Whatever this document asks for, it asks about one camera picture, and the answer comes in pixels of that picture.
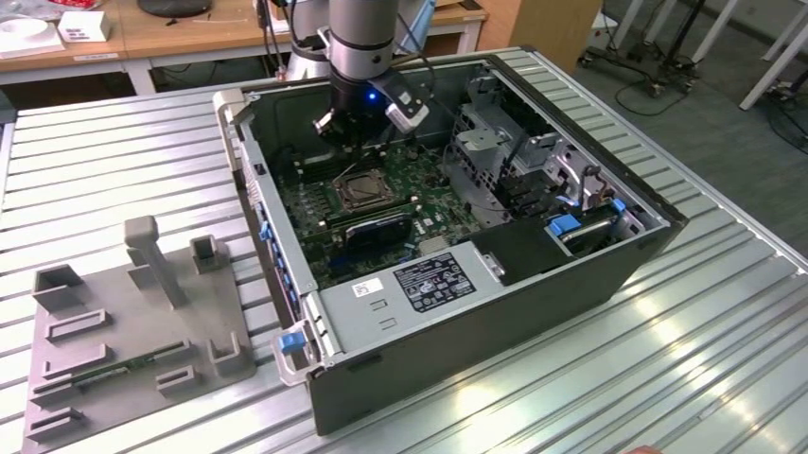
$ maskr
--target cpu socket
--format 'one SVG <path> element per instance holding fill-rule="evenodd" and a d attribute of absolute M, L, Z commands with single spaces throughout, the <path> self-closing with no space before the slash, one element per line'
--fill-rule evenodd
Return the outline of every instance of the cpu socket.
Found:
<path fill-rule="evenodd" d="M 393 200 L 393 191 L 376 169 L 339 177 L 334 186 L 342 206 L 349 211 L 370 208 Z"/>

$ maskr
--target barcode sticker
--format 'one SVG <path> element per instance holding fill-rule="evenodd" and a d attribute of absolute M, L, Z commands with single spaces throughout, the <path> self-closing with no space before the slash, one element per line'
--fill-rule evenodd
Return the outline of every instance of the barcode sticker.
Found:
<path fill-rule="evenodd" d="M 354 294 L 358 298 L 361 298 L 362 296 L 370 295 L 371 293 L 376 293 L 377 291 L 382 290 L 384 285 L 381 284 L 381 279 L 377 277 L 369 281 L 354 284 L 353 289 Z"/>
<path fill-rule="evenodd" d="M 75 61 L 91 61 L 91 60 L 110 60 L 118 59 L 118 54 L 92 54 L 92 55 L 78 55 L 74 57 Z"/>

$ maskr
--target green circuit board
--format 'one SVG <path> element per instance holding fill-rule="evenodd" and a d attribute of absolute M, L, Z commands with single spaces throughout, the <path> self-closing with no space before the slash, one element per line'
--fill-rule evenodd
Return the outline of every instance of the green circuit board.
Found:
<path fill-rule="evenodd" d="M 429 239 L 441 236 L 452 245 L 481 229 L 441 174 L 441 157 L 441 149 L 400 145 L 390 148 L 378 160 L 380 165 L 370 170 L 314 183 L 281 184 L 281 197 L 322 288 L 417 258 L 422 254 L 418 246 Z M 374 197 L 366 198 L 370 199 L 366 206 L 351 207 L 346 182 L 370 183 L 373 187 L 384 182 L 384 194 L 374 192 Z M 362 190 L 354 188 L 353 195 L 362 203 Z M 413 217 L 406 241 L 346 260 L 341 254 L 346 229 L 400 214 Z"/>

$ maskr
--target white sticker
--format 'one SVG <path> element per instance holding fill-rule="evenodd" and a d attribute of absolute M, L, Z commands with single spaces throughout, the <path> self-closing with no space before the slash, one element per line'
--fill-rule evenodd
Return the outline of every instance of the white sticker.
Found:
<path fill-rule="evenodd" d="M 358 298 L 361 298 L 365 295 L 370 295 L 371 293 L 376 293 L 377 291 L 384 289 L 384 285 L 381 284 L 381 279 L 377 277 L 369 281 L 365 282 L 359 282 L 358 284 L 354 285 L 354 294 L 357 295 Z"/>
<path fill-rule="evenodd" d="M 410 96 L 408 92 L 404 92 L 402 95 L 400 96 L 400 100 L 402 101 L 404 104 L 409 104 L 413 100 L 413 96 Z"/>
<path fill-rule="evenodd" d="M 94 60 L 110 60 L 118 59 L 118 54 L 92 54 L 92 55 L 78 55 L 74 57 L 75 61 L 94 61 Z"/>

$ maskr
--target slotted metal table surface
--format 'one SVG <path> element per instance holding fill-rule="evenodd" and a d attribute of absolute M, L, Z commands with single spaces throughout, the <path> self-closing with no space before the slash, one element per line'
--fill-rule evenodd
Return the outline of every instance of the slotted metal table surface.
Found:
<path fill-rule="evenodd" d="M 279 324 L 219 140 L 221 87 L 23 112 L 0 154 L 0 454 L 22 445 L 35 269 L 126 263 L 119 224 L 143 214 L 166 251 L 202 233 L 227 240 L 259 371 L 59 452 L 807 449 L 804 259 L 540 55 L 498 55 L 691 217 L 612 300 L 318 437 L 267 344 Z"/>

